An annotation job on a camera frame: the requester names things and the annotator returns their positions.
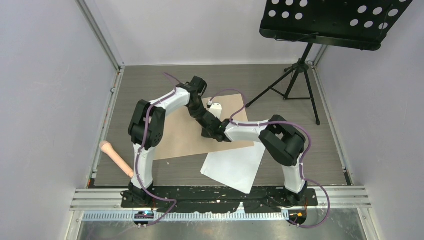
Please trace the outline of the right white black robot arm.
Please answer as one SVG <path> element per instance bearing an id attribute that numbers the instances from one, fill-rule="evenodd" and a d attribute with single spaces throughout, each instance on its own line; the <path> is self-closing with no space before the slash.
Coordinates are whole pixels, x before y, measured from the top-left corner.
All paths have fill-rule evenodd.
<path id="1" fill-rule="evenodd" d="M 282 166 L 284 194 L 288 203 L 299 205 L 306 197 L 308 181 L 303 170 L 306 137 L 280 115 L 264 121 L 237 121 L 213 119 L 202 125 L 201 136 L 217 142 L 250 141 L 261 143 Z"/>

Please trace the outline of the brown cardboard folder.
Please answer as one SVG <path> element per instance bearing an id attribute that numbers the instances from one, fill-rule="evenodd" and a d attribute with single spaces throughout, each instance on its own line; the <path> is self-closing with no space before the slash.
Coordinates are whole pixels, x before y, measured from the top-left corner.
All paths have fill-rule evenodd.
<path id="1" fill-rule="evenodd" d="M 238 111 L 244 101 L 241 94 L 217 96 L 214 103 L 221 104 L 220 120 L 229 119 Z M 217 142 L 212 138 L 202 137 L 202 127 L 189 115 L 183 106 L 165 118 L 164 135 L 155 148 L 154 160 L 165 160 L 192 155 L 208 154 L 253 147 L 252 141 Z"/>

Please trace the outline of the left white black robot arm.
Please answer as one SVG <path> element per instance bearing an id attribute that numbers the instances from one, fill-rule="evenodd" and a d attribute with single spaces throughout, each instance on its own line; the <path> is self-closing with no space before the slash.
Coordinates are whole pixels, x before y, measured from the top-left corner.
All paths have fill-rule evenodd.
<path id="1" fill-rule="evenodd" d="M 204 107 L 202 101 L 207 86 L 205 80 L 194 76 L 190 82 L 178 84 L 160 99 L 137 103 L 128 128 L 134 146 L 134 176 L 129 190 L 135 193 L 134 200 L 141 207 L 148 207 L 154 199 L 147 188 L 153 183 L 154 150 L 163 138 L 167 115 L 187 107 L 189 115 L 202 127 L 204 138 L 224 139 L 219 133 L 221 121 Z"/>

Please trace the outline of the white paper sheets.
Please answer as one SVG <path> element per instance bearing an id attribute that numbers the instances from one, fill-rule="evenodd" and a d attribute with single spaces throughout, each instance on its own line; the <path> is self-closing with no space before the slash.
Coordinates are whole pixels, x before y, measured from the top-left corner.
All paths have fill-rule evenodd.
<path id="1" fill-rule="evenodd" d="M 261 165 L 265 146 L 254 146 L 209 153 L 200 173 L 218 183 L 250 194 Z"/>

